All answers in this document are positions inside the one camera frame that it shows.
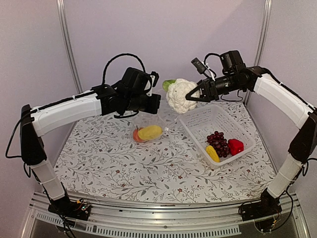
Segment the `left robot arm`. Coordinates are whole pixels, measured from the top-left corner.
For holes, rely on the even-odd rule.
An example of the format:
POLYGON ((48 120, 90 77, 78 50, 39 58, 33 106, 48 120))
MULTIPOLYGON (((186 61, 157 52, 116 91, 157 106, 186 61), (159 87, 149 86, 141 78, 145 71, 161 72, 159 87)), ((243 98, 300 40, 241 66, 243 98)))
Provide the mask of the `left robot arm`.
POLYGON ((66 199, 66 191, 48 162, 41 137, 66 124, 94 117, 114 114, 125 118, 132 111, 156 114, 160 95, 153 94, 159 75, 129 67, 123 78, 110 86, 95 86, 82 94, 60 101, 31 108, 25 105, 21 111, 20 145, 23 162, 30 166, 40 185, 54 201, 55 208, 63 215, 70 215, 73 203, 66 199))

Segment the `clear zip top bag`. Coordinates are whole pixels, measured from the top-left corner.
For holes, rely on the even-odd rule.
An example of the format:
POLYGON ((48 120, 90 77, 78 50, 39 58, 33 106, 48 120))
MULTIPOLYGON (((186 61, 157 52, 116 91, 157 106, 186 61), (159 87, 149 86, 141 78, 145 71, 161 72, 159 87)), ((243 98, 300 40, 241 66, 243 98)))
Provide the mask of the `clear zip top bag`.
POLYGON ((166 102, 166 100, 163 98, 163 96, 166 95, 166 92, 163 89, 158 90, 158 92, 155 92, 154 94, 159 94, 161 95, 161 100, 160 100, 160 106, 159 106, 159 110, 157 114, 149 114, 149 113, 145 113, 145 112, 139 112, 134 119, 132 120, 132 133, 136 128, 144 128, 150 125, 158 125, 162 128, 163 133, 168 131, 168 127, 166 122, 163 120, 163 109, 162 107, 164 106, 164 102, 166 102))

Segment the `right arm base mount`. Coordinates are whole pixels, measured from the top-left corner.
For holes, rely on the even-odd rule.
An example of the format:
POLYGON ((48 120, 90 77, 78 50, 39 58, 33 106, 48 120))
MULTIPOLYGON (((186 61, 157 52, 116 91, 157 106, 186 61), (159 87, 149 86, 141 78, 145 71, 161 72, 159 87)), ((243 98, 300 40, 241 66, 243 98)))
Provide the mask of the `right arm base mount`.
POLYGON ((238 213, 243 221, 263 218, 278 214, 282 211, 279 197, 271 196, 267 188, 261 193, 260 201, 242 203, 239 206, 238 213))

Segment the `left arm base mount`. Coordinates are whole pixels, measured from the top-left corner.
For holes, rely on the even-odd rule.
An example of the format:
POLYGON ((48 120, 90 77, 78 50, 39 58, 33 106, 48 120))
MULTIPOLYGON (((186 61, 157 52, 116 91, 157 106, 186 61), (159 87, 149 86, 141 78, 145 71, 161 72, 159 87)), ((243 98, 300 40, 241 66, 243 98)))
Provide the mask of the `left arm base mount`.
POLYGON ((63 185, 62 188, 64 190, 62 198, 53 200, 49 195, 47 195, 50 201, 48 211, 63 217, 88 221, 92 208, 91 203, 84 201, 82 198, 77 201, 70 200, 63 185))

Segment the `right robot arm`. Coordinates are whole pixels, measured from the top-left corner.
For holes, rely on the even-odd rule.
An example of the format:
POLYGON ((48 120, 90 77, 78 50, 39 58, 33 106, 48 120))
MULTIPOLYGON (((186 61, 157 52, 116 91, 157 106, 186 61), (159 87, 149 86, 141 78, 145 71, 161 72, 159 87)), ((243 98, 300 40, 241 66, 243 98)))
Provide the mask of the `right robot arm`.
POLYGON ((317 146, 317 109, 280 82, 268 69, 260 66, 247 67, 238 50, 225 52, 219 58, 223 76, 199 81, 186 94, 186 100, 211 102, 236 90, 254 92, 280 109, 299 130, 290 143, 285 162, 262 192, 261 202, 256 206, 256 212, 260 216, 267 216, 275 209, 275 200, 296 180, 317 146))

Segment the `white plastic basket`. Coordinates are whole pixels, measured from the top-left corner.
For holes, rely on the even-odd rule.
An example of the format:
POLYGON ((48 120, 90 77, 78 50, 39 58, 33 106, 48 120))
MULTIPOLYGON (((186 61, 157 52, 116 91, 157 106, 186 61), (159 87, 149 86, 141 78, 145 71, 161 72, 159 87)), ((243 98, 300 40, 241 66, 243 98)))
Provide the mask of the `white plastic basket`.
POLYGON ((246 155, 256 145, 251 135, 218 105, 188 111, 179 116, 179 121, 212 169, 246 155))

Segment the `white toy cauliflower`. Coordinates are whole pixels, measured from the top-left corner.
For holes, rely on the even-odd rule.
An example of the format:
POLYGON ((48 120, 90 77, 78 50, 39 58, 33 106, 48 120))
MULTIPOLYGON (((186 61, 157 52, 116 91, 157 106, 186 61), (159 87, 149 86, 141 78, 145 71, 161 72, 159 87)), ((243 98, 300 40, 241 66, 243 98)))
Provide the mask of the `white toy cauliflower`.
POLYGON ((183 78, 166 80, 162 84, 169 106, 178 114, 184 114, 196 107, 197 102, 188 101, 186 95, 197 86, 197 83, 183 78))

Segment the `orange toy pumpkin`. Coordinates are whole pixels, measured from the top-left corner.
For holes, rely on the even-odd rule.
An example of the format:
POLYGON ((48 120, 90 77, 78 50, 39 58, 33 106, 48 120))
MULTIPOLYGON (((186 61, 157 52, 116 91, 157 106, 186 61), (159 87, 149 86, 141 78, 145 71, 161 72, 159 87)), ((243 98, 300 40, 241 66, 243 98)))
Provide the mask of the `orange toy pumpkin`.
POLYGON ((133 131, 132 135, 133 135, 133 140, 134 140, 134 141, 142 143, 142 142, 144 142, 144 140, 142 140, 142 139, 139 137, 139 135, 138 135, 138 131, 139 131, 140 129, 142 129, 142 127, 141 127, 141 128, 136 128, 136 129, 133 131))

